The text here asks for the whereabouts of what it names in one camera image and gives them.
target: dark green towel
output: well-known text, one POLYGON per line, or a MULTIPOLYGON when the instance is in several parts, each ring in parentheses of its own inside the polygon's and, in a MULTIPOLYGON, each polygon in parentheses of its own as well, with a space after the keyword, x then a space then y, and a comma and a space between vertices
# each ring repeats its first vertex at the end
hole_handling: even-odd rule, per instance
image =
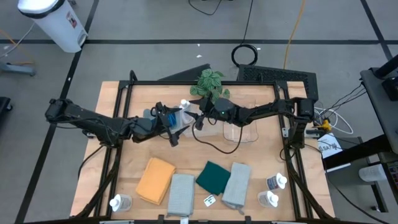
POLYGON ((211 194, 219 195, 224 193, 230 175, 228 170, 207 161, 205 169, 197 178, 197 184, 211 194))

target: gray floor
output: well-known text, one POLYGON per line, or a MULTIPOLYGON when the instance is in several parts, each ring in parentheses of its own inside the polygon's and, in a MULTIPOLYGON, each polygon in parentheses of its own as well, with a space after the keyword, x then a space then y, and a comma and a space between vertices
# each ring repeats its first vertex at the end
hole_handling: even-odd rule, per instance
MULTIPOLYGON (((211 11, 216 0, 192 0, 211 11)), ((78 0, 75 12, 85 24, 94 0, 78 0)), ((395 0, 367 0, 386 40, 397 40, 395 0)), ((247 39, 288 39, 300 7, 300 1, 254 0, 247 39)), ((249 1, 223 1, 214 16, 194 11, 186 0, 100 1, 90 27, 90 39, 241 39, 249 12, 249 1)), ((20 38, 32 21, 16 9, 16 2, 0 2, 0 29, 20 38)), ((49 39, 34 27, 28 40, 49 39)), ((307 0, 295 39, 301 40, 377 40, 359 0, 307 0)), ((0 44, 0 54, 9 44, 0 44)), ((235 44, 87 44, 78 62, 68 97, 93 110, 100 85, 106 80, 127 79, 133 69, 140 80, 157 80, 204 63, 223 72, 226 80, 236 79, 238 69, 230 60, 235 44)), ((281 68, 284 44, 255 44, 259 50, 257 65, 281 68)), ((39 156, 49 125, 44 112, 49 99, 60 95, 73 54, 54 44, 22 44, 35 58, 35 77, 0 74, 0 96, 12 98, 14 111, 0 129, 0 222, 12 223, 21 205, 30 176, 39 156)), ((393 55, 398 45, 388 46, 393 55)), ((249 62, 250 52, 240 50, 237 59, 249 62)), ((20 51, 2 58, 2 62, 26 61, 20 51)), ((386 62, 380 44, 374 45, 292 45, 287 68, 315 72, 320 95, 319 106, 332 105, 359 85, 359 72, 386 62)), ((342 106, 342 115, 364 140, 382 133, 367 95, 342 106)), ((86 138, 77 130, 57 130, 52 141, 37 190, 26 221, 66 218, 75 194, 77 170, 83 160, 86 138)), ((340 171, 342 177, 357 172, 355 166, 340 171)), ((384 220, 397 223, 397 204, 385 182, 389 213, 376 213, 369 207, 376 201, 368 185, 338 182, 342 191, 361 208, 384 220)), ((336 216, 342 220, 370 222, 330 187, 336 216)))

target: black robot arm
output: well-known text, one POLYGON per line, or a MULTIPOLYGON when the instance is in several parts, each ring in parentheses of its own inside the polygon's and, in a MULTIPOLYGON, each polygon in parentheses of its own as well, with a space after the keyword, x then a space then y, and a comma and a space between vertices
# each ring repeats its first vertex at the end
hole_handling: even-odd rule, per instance
POLYGON ((293 118, 294 121, 294 125, 285 134, 288 145, 296 148, 304 147, 305 127, 313 120, 313 100, 292 98, 289 100, 275 100, 272 103, 255 108, 245 108, 225 98, 218 99, 214 104, 210 99, 209 97, 190 101, 190 103, 199 105, 199 109, 202 112, 201 115, 186 111, 186 114, 195 118, 195 127, 198 130, 202 129, 204 118, 213 118, 243 127, 257 119, 282 114, 288 118, 293 118))
POLYGON ((160 134, 167 133, 171 146, 178 145, 180 134, 187 129, 171 133, 169 115, 180 108, 168 108, 161 102, 151 109, 153 120, 149 118, 110 118, 81 108, 68 99, 52 99, 45 112, 47 121, 54 124, 70 123, 82 130, 95 134, 100 144, 117 147, 121 140, 132 139, 140 143, 160 134))

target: folded cloth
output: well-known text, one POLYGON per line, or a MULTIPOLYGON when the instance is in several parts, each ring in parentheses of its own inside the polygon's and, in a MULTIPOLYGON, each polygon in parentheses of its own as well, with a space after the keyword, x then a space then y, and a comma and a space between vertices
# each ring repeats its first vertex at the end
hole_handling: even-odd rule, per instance
POLYGON ((231 169, 231 177, 225 187, 221 199, 228 207, 239 210, 243 215, 242 208, 248 191, 251 168, 248 165, 234 162, 231 169))
POLYGON ((195 177, 189 174, 174 174, 170 186, 167 215, 189 217, 193 213, 195 177))
POLYGON ((160 205, 170 185, 175 166, 158 158, 150 158, 136 192, 142 199, 160 205))
POLYGON ((204 170, 197 178, 197 184, 211 194, 219 195, 224 192, 230 175, 231 173, 228 170, 207 161, 204 170))

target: gray towel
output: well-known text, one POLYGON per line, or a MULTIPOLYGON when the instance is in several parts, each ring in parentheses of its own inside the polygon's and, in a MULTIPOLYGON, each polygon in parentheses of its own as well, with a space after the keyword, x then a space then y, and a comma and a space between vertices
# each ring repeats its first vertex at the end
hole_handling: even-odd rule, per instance
POLYGON ((244 215, 242 208, 248 191, 251 168, 248 165, 234 162, 231 169, 231 177, 229 178, 222 201, 228 207, 237 209, 240 214, 244 215))
POLYGON ((195 177, 189 174, 174 174, 170 186, 167 216, 189 217, 193 213, 195 177))

